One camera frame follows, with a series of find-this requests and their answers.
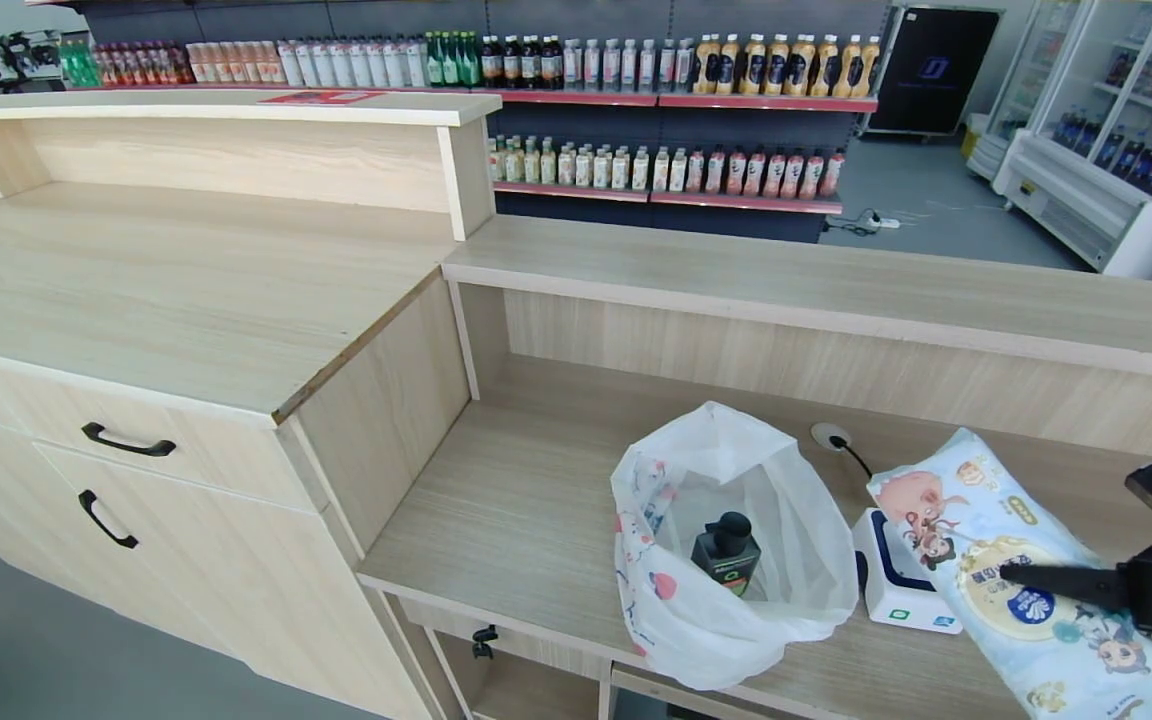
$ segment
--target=cabinet door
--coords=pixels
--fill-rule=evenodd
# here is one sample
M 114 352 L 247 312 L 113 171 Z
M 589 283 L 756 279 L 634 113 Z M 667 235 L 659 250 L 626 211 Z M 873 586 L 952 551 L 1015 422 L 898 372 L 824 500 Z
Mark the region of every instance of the cabinet door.
M 8 429 L 0 429 L 0 558 L 141 623 L 228 652 L 134 548 L 96 526 L 31 439 Z
M 385 717 L 429 717 L 324 520 L 40 447 L 137 538 L 134 553 L 268 679 Z

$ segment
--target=light wood countertop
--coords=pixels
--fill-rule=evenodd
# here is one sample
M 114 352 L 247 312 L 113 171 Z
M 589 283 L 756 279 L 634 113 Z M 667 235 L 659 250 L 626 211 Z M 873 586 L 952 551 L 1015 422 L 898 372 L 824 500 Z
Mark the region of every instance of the light wood countertop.
M 332 202 L 45 184 L 0 200 L 0 356 L 273 424 L 438 272 L 457 244 L 448 222 Z
M 302 120 L 317 123 L 374 123 L 461 127 L 500 109 L 498 94 L 378 92 L 348 105 L 263 103 L 312 88 L 287 90 L 93 90 L 0 94 L 0 120 L 51 118 L 185 118 Z
M 490 220 L 452 281 L 1152 376 L 1152 283 L 847 247 Z
M 643 666 L 614 579 L 612 469 L 631 442 L 717 400 L 798 438 L 813 420 L 856 437 L 876 468 L 927 456 L 952 429 L 926 420 L 511 356 L 471 402 L 372 544 L 361 582 L 419 602 Z M 1140 457 L 983 433 L 1030 493 L 1107 560 L 1152 543 L 1152 511 L 1123 488 Z M 872 505 L 842 455 L 799 446 L 842 514 Z M 1046 483 L 1060 477 L 1060 483 Z M 1132 532 L 1123 532 L 1131 528 Z M 870 623 L 864 602 L 824 642 L 730 694 L 805 717 L 1023 717 L 965 635 Z

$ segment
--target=cable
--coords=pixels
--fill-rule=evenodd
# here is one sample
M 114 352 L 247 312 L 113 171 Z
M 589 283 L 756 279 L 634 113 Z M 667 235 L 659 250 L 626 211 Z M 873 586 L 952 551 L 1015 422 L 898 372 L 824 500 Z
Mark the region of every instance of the cable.
M 847 455 L 851 455 L 856 458 L 856 462 L 861 462 L 861 470 L 864 470 L 870 478 L 874 477 L 874 471 L 869 469 L 869 463 L 861 460 L 859 455 L 856 455 L 856 450 L 851 450 L 851 446 L 847 445 L 847 441 L 838 435 L 829 435 L 829 445 L 840 448 L 840 450 L 847 450 Z

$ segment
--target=glass door refrigerator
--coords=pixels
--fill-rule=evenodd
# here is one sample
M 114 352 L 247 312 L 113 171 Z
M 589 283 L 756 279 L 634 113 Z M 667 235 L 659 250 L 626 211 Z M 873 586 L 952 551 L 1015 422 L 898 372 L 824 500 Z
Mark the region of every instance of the glass door refrigerator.
M 993 188 L 1092 268 L 1152 278 L 1152 0 L 1083 0 Z
M 1079 0 L 1048 0 L 1034 3 L 1029 14 L 1023 40 L 993 103 L 986 132 L 975 143 L 968 169 L 978 176 L 995 177 L 1011 137 L 1029 123 L 1047 85 L 1052 68 L 1060 59 L 1064 38 L 1078 17 Z

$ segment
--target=drawer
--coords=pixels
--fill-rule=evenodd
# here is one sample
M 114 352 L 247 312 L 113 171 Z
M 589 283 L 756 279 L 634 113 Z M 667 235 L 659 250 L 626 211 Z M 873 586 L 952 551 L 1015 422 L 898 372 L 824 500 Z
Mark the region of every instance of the drawer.
M 399 598 L 403 606 L 407 619 L 417 626 L 425 626 L 431 630 L 447 632 L 461 639 L 470 639 L 475 632 L 492 626 L 486 620 L 460 615 L 456 612 L 438 609 L 425 602 L 416 602 Z M 526 660 L 558 667 L 560 670 L 568 670 L 585 679 L 599 680 L 607 676 L 612 660 L 593 653 L 581 652 L 567 647 L 564 644 L 540 639 L 526 632 L 517 632 L 509 628 L 497 624 L 498 639 L 490 643 L 492 650 L 508 652 L 509 655 L 525 657 Z
M 191 409 L 173 397 L 161 404 L 138 388 L 15 364 L 0 364 L 0 395 L 26 432 L 47 442 L 317 511 L 274 429 L 227 418 L 227 409 Z

